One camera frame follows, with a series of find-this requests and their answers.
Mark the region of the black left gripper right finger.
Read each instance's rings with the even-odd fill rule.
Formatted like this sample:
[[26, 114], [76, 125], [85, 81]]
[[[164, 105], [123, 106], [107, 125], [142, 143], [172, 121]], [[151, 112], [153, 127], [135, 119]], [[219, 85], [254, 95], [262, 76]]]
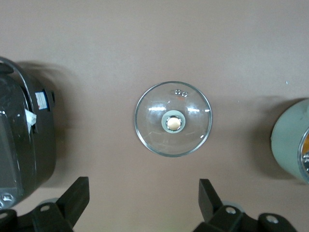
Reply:
[[295, 227], [284, 217], [262, 213], [253, 219], [238, 207], [223, 204], [208, 179], [199, 180], [198, 204], [204, 221], [195, 232], [295, 232]]

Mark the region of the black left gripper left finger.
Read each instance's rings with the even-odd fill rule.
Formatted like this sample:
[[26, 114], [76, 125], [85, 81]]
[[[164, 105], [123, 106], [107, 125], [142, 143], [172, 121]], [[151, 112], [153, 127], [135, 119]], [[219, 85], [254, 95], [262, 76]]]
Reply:
[[18, 216], [13, 209], [0, 211], [2, 232], [72, 232], [90, 200], [89, 178], [78, 177], [55, 203], [43, 203]]

